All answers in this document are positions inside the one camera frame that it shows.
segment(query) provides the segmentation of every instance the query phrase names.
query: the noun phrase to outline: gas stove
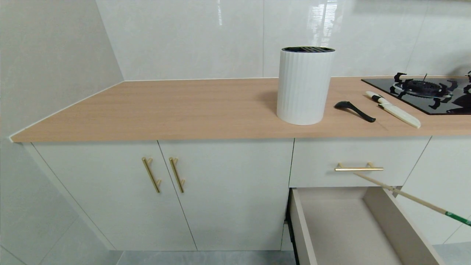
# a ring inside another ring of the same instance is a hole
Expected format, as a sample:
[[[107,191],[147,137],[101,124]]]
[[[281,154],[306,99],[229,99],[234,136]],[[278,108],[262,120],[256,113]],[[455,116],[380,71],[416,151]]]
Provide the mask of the gas stove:
[[[471,115],[471,71],[468,78],[407,79],[397,73],[389,78],[362,79],[377,89],[402,100],[428,115]]]

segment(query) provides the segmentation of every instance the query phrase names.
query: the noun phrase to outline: floor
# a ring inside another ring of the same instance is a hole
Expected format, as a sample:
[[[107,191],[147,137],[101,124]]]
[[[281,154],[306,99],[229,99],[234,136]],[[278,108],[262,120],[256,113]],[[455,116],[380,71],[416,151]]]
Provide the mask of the floor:
[[[435,245],[447,265],[471,265],[471,242]],[[292,251],[124,251],[117,265],[295,265]]]
[[[124,251],[117,265],[295,265],[292,251]]]

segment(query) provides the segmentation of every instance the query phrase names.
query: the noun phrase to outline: wooden countertop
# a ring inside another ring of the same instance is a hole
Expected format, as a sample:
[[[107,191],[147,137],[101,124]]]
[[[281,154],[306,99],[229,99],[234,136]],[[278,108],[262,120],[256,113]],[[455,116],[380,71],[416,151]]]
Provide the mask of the wooden countertop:
[[[293,137],[465,135],[471,116],[430,116],[386,93],[388,101],[417,117],[415,129],[364,96],[379,91],[360,79],[331,80],[323,120],[288,124],[276,116],[278,79],[213,79],[122,82],[11,137],[14,142],[134,141]],[[376,122],[334,109],[352,102]]]

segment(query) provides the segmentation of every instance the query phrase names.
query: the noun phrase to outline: gold bar handle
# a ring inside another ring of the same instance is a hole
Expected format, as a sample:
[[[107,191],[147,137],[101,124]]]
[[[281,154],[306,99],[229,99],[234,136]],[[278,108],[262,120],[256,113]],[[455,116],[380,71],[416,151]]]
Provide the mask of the gold bar handle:
[[[339,163],[334,171],[383,171],[383,167],[374,167],[370,162],[367,163],[368,167],[343,167],[342,163]]]
[[[160,193],[159,185],[160,185],[160,182],[162,182],[162,180],[157,180],[157,182],[155,181],[154,176],[152,175],[152,171],[150,171],[150,168],[149,168],[149,163],[151,162],[152,162],[152,158],[149,158],[149,159],[146,159],[145,157],[142,158],[142,163],[144,163],[144,167],[147,170],[147,174],[149,174],[149,178],[152,181],[152,184],[154,185],[155,191],[157,193]]]
[[[185,184],[185,180],[180,180],[180,176],[178,175],[178,172],[177,172],[178,158],[171,157],[169,158],[169,160],[170,160],[170,165],[172,166],[173,174],[175,175],[175,178],[177,179],[177,184],[178,184],[178,187],[180,188],[180,192],[183,193],[185,192],[183,190],[183,184]]]

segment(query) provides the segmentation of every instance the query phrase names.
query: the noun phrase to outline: green tape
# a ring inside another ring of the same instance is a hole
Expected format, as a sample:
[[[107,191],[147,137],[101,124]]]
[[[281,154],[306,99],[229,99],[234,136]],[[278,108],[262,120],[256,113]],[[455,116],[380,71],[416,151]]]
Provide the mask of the green tape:
[[[455,214],[452,213],[452,212],[445,212],[445,215],[446,215],[446,216],[449,216],[449,217],[451,217],[451,218],[453,218],[453,219],[455,219],[455,220],[457,220],[457,221],[460,221],[460,222],[463,223],[463,224],[467,224],[467,225],[471,226],[471,221],[470,221],[470,220],[464,219],[464,218],[461,217],[461,216],[457,216],[457,215],[455,215]]]

